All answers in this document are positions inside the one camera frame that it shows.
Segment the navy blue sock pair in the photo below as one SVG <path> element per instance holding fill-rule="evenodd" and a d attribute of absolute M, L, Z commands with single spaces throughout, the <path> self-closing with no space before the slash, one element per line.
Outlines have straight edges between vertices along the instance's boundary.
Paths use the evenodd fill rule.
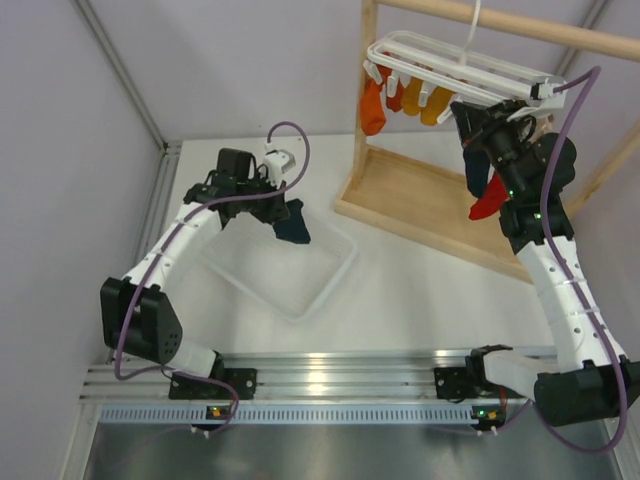
<path fill-rule="evenodd" d="M 467 189 L 474 198 L 480 199 L 489 182 L 490 159 L 484 150 L 470 149 L 463 151 L 463 159 Z"/>

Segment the white plastic clip hanger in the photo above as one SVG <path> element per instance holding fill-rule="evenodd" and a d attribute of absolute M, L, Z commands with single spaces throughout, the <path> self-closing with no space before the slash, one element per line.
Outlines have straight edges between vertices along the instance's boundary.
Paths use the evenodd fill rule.
<path fill-rule="evenodd" d="M 405 87 L 412 77 L 424 82 L 420 103 L 440 86 L 454 92 L 447 109 L 438 117 L 441 125 L 453 117 L 450 104 L 467 100 L 492 106 L 504 100 L 527 96 L 540 77 L 556 77 L 471 50 L 481 12 L 480 1 L 473 10 L 471 27 L 463 46 L 442 42 L 411 31 L 392 31 L 366 49 L 363 69 L 381 82 L 377 66 L 390 69 Z"/>

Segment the red and beige sock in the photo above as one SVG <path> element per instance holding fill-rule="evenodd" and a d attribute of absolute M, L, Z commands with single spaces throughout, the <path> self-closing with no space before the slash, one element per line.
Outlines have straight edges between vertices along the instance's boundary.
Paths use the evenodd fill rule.
<path fill-rule="evenodd" d="M 508 199 L 509 193 L 495 172 L 482 196 L 471 206 L 468 218 L 472 221 L 488 218 L 497 213 Z"/>

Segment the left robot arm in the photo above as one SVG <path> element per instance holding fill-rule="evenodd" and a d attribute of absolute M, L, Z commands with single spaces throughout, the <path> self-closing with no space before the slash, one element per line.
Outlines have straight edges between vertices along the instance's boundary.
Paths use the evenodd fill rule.
<path fill-rule="evenodd" d="M 253 154 L 219 151 L 215 169 L 185 194 L 168 229 L 123 278 L 110 277 L 100 289 L 103 338 L 117 356 L 129 354 L 191 376 L 205 397 L 225 388 L 223 362 L 215 350 L 184 336 L 170 296 L 204 248 L 242 213 L 275 225 L 292 217 L 283 188 L 294 156 L 271 149 L 257 162 Z"/>

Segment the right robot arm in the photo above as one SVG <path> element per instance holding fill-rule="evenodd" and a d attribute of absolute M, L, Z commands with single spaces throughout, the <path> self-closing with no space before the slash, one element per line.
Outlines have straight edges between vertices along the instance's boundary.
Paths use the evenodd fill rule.
<path fill-rule="evenodd" d="M 516 115 L 523 105 L 455 101 L 451 111 L 464 151 L 486 156 L 507 190 L 500 228 L 536 289 L 556 363 L 504 345 L 481 347 L 466 359 L 466 382 L 478 396 L 504 386 L 534 401 L 553 427 L 621 418 L 639 397 L 639 364 L 607 329 L 581 272 L 561 201 L 575 176 L 577 150 L 563 131 L 534 139 L 535 118 Z"/>

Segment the yellow sock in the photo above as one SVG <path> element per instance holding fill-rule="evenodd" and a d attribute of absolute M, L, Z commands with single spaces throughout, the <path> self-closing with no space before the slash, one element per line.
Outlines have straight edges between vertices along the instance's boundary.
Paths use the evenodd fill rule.
<path fill-rule="evenodd" d="M 427 99 L 426 106 L 421 111 L 420 120 L 423 125 L 435 126 L 438 117 L 447 109 L 454 92 L 443 87 L 436 87 Z"/>
<path fill-rule="evenodd" d="M 417 116 L 424 109 L 424 106 L 420 103 L 423 86 L 424 82 L 421 79 L 412 77 L 405 87 L 401 105 L 403 113 L 407 116 Z"/>

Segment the clear plastic bin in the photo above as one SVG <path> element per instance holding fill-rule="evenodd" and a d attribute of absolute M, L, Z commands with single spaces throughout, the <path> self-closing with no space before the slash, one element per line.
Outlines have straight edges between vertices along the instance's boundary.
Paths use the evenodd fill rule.
<path fill-rule="evenodd" d="M 356 242 L 309 210 L 310 241 L 278 239 L 273 227 L 242 214 L 201 253 L 206 267 L 291 323 L 313 316 L 349 271 Z"/>

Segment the orange sock near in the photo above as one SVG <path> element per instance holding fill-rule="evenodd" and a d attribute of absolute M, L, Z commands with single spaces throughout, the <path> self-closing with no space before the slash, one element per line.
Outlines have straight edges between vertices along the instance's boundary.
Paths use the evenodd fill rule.
<path fill-rule="evenodd" d="M 402 110 L 402 97 L 404 85 L 398 75 L 392 70 L 386 69 L 384 73 L 386 107 L 394 113 Z"/>

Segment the orange sock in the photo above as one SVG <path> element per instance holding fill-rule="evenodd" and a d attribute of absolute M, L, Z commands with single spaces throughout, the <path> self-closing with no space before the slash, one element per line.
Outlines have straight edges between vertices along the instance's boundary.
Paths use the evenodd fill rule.
<path fill-rule="evenodd" d="M 402 97 L 404 85 L 398 75 L 392 70 L 386 69 L 384 73 L 386 107 L 394 113 L 402 110 Z"/>
<path fill-rule="evenodd" d="M 381 82 L 377 83 L 369 77 L 365 82 L 359 102 L 360 127 L 366 136 L 377 135 L 386 124 L 384 88 L 387 76 L 382 66 L 377 66 L 377 70 Z"/>

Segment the orange sock far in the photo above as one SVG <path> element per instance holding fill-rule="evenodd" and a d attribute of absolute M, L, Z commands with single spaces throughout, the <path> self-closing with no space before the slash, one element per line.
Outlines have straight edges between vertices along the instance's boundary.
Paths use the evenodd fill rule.
<path fill-rule="evenodd" d="M 359 102 L 360 127 L 366 136 L 377 135 L 386 124 L 384 88 L 387 76 L 382 66 L 377 66 L 377 70 L 381 82 L 377 83 L 369 77 L 365 82 Z"/>

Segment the aluminium corner frame post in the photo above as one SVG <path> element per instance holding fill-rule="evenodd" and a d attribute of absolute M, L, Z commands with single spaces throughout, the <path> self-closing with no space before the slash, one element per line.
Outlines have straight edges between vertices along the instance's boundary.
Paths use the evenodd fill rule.
<path fill-rule="evenodd" d="M 126 97 L 144 124 L 156 147 L 160 151 L 165 151 L 167 148 L 167 141 L 164 139 L 156 121 L 153 119 L 146 102 L 130 76 L 124 61 L 112 42 L 110 35 L 100 20 L 92 3 L 87 0 L 72 0 L 71 3 L 77 9 L 80 17 L 86 23 L 91 34 L 97 41 L 99 49 L 104 55 L 111 71 L 123 88 Z"/>

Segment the aluminium rail beam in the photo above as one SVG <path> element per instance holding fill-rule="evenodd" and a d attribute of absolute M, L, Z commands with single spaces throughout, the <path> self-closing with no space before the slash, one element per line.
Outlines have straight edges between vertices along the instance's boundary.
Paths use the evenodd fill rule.
<path fill-rule="evenodd" d="M 339 402 L 432 401 L 450 384 L 442 371 L 459 378 L 466 350 L 404 353 L 229 355 L 223 381 L 244 401 Z M 120 381 L 110 365 L 89 368 L 83 402 L 160 402 L 229 399 L 224 388 L 179 373 L 152 370 Z"/>

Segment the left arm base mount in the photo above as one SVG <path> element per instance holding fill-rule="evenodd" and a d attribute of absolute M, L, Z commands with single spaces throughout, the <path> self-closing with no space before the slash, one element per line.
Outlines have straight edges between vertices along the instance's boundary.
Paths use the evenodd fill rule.
<path fill-rule="evenodd" d="M 169 389 L 171 400 L 233 399 L 232 393 L 225 387 L 171 373 L 166 368 L 162 368 L 161 373 L 171 382 Z M 234 389 L 239 400 L 252 400 L 257 387 L 257 374 L 258 371 L 253 368 L 226 368 L 220 381 Z"/>

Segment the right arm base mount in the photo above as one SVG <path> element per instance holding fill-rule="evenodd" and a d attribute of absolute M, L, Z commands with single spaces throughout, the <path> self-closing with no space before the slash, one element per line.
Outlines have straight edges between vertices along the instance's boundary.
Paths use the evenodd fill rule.
<path fill-rule="evenodd" d="M 463 366 L 435 367 L 433 373 L 437 398 L 451 403 L 476 398 L 496 398 L 500 387 L 487 379 L 484 357 L 502 350 L 509 350 L 509 347 L 500 344 L 486 345 L 472 349 L 465 355 Z"/>

